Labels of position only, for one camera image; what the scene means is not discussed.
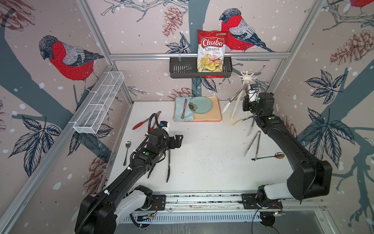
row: light blue plate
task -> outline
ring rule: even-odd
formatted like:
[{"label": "light blue plate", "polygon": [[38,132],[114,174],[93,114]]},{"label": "light blue plate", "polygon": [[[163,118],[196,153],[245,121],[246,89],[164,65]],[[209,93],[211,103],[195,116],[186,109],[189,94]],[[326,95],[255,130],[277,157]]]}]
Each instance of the light blue plate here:
[{"label": "light blue plate", "polygon": [[212,109],[213,103],[206,97],[194,97],[189,101],[188,107],[196,114],[205,114]]}]

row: chips bag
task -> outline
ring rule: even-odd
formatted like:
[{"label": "chips bag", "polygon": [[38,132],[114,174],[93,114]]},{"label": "chips bag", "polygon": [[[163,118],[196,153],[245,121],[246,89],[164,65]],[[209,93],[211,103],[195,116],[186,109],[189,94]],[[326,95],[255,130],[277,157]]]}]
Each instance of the chips bag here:
[{"label": "chips bag", "polygon": [[222,72],[228,32],[198,30],[198,72]]}]

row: red bird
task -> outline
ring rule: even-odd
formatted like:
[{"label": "red bird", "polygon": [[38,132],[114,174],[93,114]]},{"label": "red bird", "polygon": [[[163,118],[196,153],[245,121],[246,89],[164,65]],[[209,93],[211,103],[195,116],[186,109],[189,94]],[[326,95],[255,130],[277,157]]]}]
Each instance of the red bird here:
[{"label": "red bird", "polygon": [[231,50],[242,50],[244,52],[249,48],[263,48],[269,52],[274,52],[266,47],[265,43],[255,33],[255,30],[247,25],[239,9],[229,8],[225,10],[220,20],[222,20],[221,31],[230,32],[226,45]]},{"label": "red bird", "polygon": [[43,59],[49,61],[71,80],[83,80],[86,89],[86,78],[93,73],[95,63],[104,56],[89,52],[79,46],[70,46],[53,36],[45,36],[39,42],[39,50]]}]

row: white table surface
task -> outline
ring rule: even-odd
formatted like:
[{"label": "white table surface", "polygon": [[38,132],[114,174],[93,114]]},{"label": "white table surface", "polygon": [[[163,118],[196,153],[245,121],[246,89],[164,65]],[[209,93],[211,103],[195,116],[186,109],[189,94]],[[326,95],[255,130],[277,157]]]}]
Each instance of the white table surface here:
[{"label": "white table surface", "polygon": [[[221,101],[223,108],[227,101]],[[226,112],[232,112],[234,103]],[[119,147],[108,185],[113,182],[127,166],[123,166],[126,154],[126,141],[131,141],[127,164],[131,152],[144,140],[147,123],[132,130],[139,122],[152,113],[162,111],[159,121],[170,122],[169,135],[184,136],[182,146],[171,150],[171,174],[168,174],[168,153],[166,159],[158,163],[149,179],[148,172],[133,186],[144,185],[155,192],[180,191],[243,191],[257,189],[258,186],[284,182],[292,174],[292,168],[287,158],[266,158],[252,161],[254,158],[257,139],[254,141],[247,156],[244,154],[250,140],[260,128],[255,124],[249,137],[246,137],[252,124],[252,119],[242,122],[237,127],[229,127],[221,122],[174,122],[174,102],[135,102],[122,142]],[[241,103],[236,113],[245,118]],[[279,146],[266,134],[261,132],[258,157],[273,156],[281,152]]]}]

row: blue napkin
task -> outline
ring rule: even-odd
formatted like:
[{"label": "blue napkin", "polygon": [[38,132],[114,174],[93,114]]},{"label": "blue napkin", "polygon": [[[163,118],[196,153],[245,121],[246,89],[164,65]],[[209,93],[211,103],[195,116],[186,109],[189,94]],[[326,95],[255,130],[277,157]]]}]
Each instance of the blue napkin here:
[{"label": "blue napkin", "polygon": [[[184,111],[184,119],[181,118],[183,113],[184,102],[187,99],[186,110]],[[176,122],[193,121],[193,112],[188,107],[188,103],[192,97],[176,97],[175,98],[175,114],[174,120]]]}]

